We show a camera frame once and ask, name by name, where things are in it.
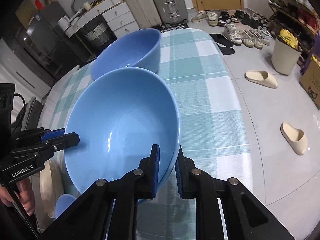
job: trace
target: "suitcase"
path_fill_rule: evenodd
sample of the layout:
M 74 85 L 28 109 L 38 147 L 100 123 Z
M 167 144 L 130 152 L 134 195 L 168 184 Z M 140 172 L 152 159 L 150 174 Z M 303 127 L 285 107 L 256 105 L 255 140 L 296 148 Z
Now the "suitcase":
M 188 12 L 184 0 L 154 0 L 165 27 L 188 23 Z
M 141 29 L 161 25 L 161 19 L 153 0 L 125 0 Z

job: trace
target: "beige suitcase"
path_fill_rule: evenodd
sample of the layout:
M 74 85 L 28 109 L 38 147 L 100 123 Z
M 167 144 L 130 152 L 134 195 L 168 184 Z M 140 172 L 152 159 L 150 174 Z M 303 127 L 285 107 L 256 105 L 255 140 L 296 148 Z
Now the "beige suitcase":
M 125 0 L 141 29 L 161 25 L 161 19 L 153 0 Z

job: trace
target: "trash can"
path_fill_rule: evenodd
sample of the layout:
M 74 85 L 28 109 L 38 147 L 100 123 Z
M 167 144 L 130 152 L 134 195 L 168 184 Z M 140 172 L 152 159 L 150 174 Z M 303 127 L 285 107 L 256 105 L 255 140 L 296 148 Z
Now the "trash can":
M 283 42 L 279 36 L 276 37 L 276 43 L 271 58 L 276 71 L 285 75 L 290 75 L 300 55 L 300 47 L 298 49 L 294 49 Z

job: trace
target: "teal and white tablecloth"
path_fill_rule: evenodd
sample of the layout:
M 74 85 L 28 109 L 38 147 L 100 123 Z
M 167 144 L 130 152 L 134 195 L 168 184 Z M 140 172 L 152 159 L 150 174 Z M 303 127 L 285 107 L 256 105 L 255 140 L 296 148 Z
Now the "teal and white tablecloth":
M 93 80 L 92 63 L 65 84 L 51 120 L 51 130 L 66 126 L 71 110 Z M 169 85 L 181 114 L 181 146 L 197 168 L 212 177 L 236 177 L 252 190 L 249 143 L 241 108 L 228 72 L 211 37 L 198 29 L 162 34 L 159 76 Z M 54 157 L 62 171 L 66 193 L 77 195 L 60 151 Z M 175 172 L 156 199 L 138 208 L 138 239 L 195 239 L 194 200 L 179 198 Z

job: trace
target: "white sneaker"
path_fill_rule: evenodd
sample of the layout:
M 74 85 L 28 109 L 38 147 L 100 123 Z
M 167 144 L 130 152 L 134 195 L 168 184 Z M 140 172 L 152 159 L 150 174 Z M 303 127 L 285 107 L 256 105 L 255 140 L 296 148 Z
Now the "white sneaker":
M 196 16 L 191 19 L 191 22 L 201 22 L 203 20 L 207 20 L 208 18 L 208 11 L 197 12 Z
M 263 41 L 261 34 L 258 31 L 253 32 L 253 37 L 254 37 L 254 46 L 257 49 L 262 49 L 263 48 Z
M 251 31 L 243 30 L 241 33 L 241 40 L 244 45 L 249 48 L 253 48 L 254 46 L 254 37 Z
M 208 12 L 209 17 L 209 25 L 210 26 L 217 26 L 218 25 L 218 14 L 213 12 Z
M 224 35 L 229 40 L 232 41 L 236 45 L 241 45 L 242 41 L 237 33 L 237 27 L 234 24 L 226 23 L 224 25 Z
M 263 44 L 269 46 L 270 45 L 271 34 L 261 26 L 258 27 L 257 31 L 261 35 Z

